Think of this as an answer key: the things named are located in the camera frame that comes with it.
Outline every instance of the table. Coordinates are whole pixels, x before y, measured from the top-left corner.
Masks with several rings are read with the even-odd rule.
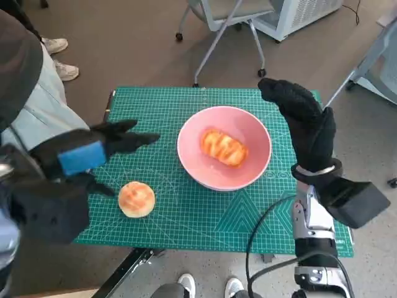
[[[117,155],[95,170],[100,182],[118,191],[139,180],[156,193],[154,211],[143,219],[128,219],[116,197],[89,198],[90,227],[77,243],[125,245],[135,249],[94,295],[110,297],[123,279],[157,249],[245,251],[261,212],[281,197],[295,193],[290,166],[295,163],[289,130],[277,107],[257,89],[120,87],[112,93],[109,121],[138,119],[134,131],[157,132],[160,140],[132,155]],[[197,184],[183,169],[176,153],[179,129],[194,113],[210,106],[240,107],[260,119],[272,139],[272,159],[264,175],[236,192],[215,192]],[[294,254],[290,204],[280,205],[259,231],[252,251]],[[336,223],[340,256],[352,256],[349,229]]]

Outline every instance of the pink bowl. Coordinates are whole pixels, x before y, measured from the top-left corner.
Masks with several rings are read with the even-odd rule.
[[[200,140],[206,129],[219,129],[248,147],[240,168],[232,168],[204,154]],[[258,179],[270,161],[270,135],[258,118],[237,107],[210,107],[194,114],[181,128],[177,141],[179,159],[200,184],[216,191],[235,191]]]

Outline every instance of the blue strap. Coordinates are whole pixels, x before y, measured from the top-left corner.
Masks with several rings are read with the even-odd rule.
[[[81,146],[58,155],[63,173],[67,176],[85,172],[106,163],[102,142]]]

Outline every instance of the table leg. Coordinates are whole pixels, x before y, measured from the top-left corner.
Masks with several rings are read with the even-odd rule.
[[[92,298],[108,298],[121,285],[124,279],[139,265],[146,263],[155,253],[151,248],[133,248],[131,253],[122,261],[120,266],[99,288]]]

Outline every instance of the round bun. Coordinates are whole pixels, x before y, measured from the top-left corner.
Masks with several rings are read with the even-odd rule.
[[[118,194],[118,206],[128,217],[135,219],[147,216],[154,208],[156,199],[153,190],[145,183],[130,182]]]

